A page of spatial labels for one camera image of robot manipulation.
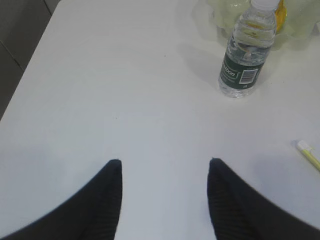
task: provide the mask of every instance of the gray floor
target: gray floor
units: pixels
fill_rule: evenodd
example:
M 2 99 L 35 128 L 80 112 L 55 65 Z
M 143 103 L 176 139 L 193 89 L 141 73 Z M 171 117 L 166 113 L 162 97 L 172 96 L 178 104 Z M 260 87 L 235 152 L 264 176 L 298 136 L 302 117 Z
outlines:
M 50 18 L 44 0 L 0 0 L 0 119 Z

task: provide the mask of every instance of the bottle cap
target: bottle cap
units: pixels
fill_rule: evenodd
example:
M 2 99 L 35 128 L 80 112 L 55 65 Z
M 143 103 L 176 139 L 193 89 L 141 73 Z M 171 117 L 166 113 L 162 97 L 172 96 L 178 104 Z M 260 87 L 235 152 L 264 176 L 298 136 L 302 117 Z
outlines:
M 263 11 L 277 9 L 279 2 L 280 0 L 251 0 L 251 4 L 254 8 Z

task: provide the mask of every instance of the plastic bag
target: plastic bag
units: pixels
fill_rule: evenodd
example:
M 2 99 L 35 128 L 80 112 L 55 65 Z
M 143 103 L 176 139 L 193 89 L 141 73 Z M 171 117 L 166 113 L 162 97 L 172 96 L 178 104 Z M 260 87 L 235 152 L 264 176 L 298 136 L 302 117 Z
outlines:
M 215 24 L 231 35 L 239 16 L 249 8 L 250 0 L 208 0 Z M 320 22 L 320 0 L 284 0 L 287 16 L 278 35 L 306 39 Z

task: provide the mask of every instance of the water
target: water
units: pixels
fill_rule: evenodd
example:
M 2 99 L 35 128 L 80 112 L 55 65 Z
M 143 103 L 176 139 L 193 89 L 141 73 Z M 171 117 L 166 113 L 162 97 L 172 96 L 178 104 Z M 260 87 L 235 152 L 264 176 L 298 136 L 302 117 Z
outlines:
M 261 68 L 266 61 L 270 48 L 274 43 L 276 27 L 277 23 L 274 11 L 261 11 L 251 6 L 240 16 L 234 26 L 233 34 L 226 48 L 229 64 L 226 62 L 224 62 L 224 64 L 233 65 L 235 66 L 234 68 L 236 68 L 237 65 L 244 66 L 239 66 L 239 68 L 247 69 L 248 73 L 251 71 L 252 74 L 248 76 L 252 76 L 253 82 L 250 84 L 245 84 L 245 82 L 239 84 L 238 81 L 237 85 L 231 84 L 233 86 L 231 87 L 223 81 L 220 75 L 219 86 L 226 96 L 243 98 L 254 90 L 254 84 L 256 78 L 258 78 L 260 69 L 256 72 L 252 69 L 254 69 L 255 66 Z M 241 75 L 243 76 L 243 72 L 239 71 L 239 76 L 241 77 Z

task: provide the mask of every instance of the pen cap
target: pen cap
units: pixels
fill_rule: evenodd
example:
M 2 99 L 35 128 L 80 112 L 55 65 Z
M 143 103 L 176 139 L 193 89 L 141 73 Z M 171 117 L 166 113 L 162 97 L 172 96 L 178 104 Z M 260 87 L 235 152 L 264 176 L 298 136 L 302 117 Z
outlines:
M 299 151 L 303 151 L 303 150 L 311 151 L 311 150 L 312 150 L 312 147 L 310 147 L 310 146 L 308 145 L 308 143 L 306 143 L 304 140 L 299 141 L 299 142 L 296 144 L 296 148 L 297 148 Z

